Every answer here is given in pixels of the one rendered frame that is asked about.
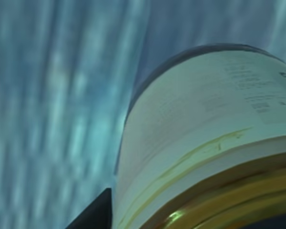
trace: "blue surface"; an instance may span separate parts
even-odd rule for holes
[[[0,229],[64,228],[113,187],[133,82],[210,42],[286,61],[286,0],[0,0]]]

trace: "white label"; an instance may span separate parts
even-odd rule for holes
[[[280,72],[286,65],[274,58],[226,51],[192,58],[156,79],[125,125],[114,228],[132,225],[142,204],[194,165],[231,148],[285,136],[286,78]]]

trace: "cylindrical container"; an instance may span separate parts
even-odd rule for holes
[[[286,64],[239,44],[163,63],[127,115],[113,228],[239,228],[285,213]]]

